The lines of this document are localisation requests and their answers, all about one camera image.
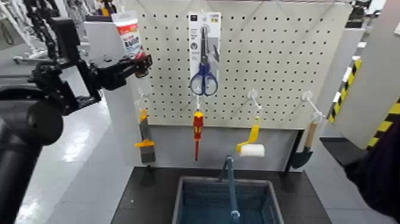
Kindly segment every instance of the screwdriver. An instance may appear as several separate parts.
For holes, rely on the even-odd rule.
[[[195,161],[199,157],[199,141],[201,140],[201,129],[203,127],[203,113],[196,111],[193,116],[193,127],[194,127],[194,140],[195,140]]]

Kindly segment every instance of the basket handle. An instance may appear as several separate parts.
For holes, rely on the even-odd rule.
[[[225,159],[224,166],[221,170],[221,175],[218,178],[217,182],[222,182],[224,178],[225,169],[228,169],[228,184],[229,184],[229,196],[230,196],[230,222],[231,223],[239,223],[240,213],[238,211],[238,202],[236,201],[236,189],[235,189],[235,179],[233,177],[233,158],[228,155]]]

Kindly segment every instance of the hazard stripe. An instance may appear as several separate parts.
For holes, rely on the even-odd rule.
[[[395,122],[400,122],[400,97],[397,99],[396,103],[394,103],[394,105],[390,108],[389,112],[387,112],[384,121],[379,125],[376,133],[368,143],[367,150],[372,149],[379,142],[379,139],[387,133],[387,131]]]
[[[340,87],[340,97],[337,102],[334,102],[332,105],[332,109],[330,110],[330,114],[328,116],[328,120],[330,123],[335,122],[335,118],[337,114],[339,114],[340,106],[343,104],[345,98],[347,97],[350,86],[353,84],[357,71],[361,67],[361,59],[357,59],[353,63],[353,67],[351,71],[350,67],[347,69],[346,74],[343,77],[343,84]]]

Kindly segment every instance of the black cable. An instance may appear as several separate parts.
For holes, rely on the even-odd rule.
[[[11,36],[10,31],[7,29],[7,27],[5,26],[5,24],[2,20],[0,20],[0,29],[1,29],[1,32],[3,33],[5,42],[8,43],[9,45],[14,45],[14,38],[13,38],[13,36]]]

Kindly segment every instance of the scissors handle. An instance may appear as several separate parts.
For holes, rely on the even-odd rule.
[[[209,94],[207,91],[207,84],[212,82],[215,87],[214,90]],[[210,72],[209,63],[200,63],[199,72],[190,80],[190,90],[197,95],[210,96],[217,92],[218,82],[215,76]]]

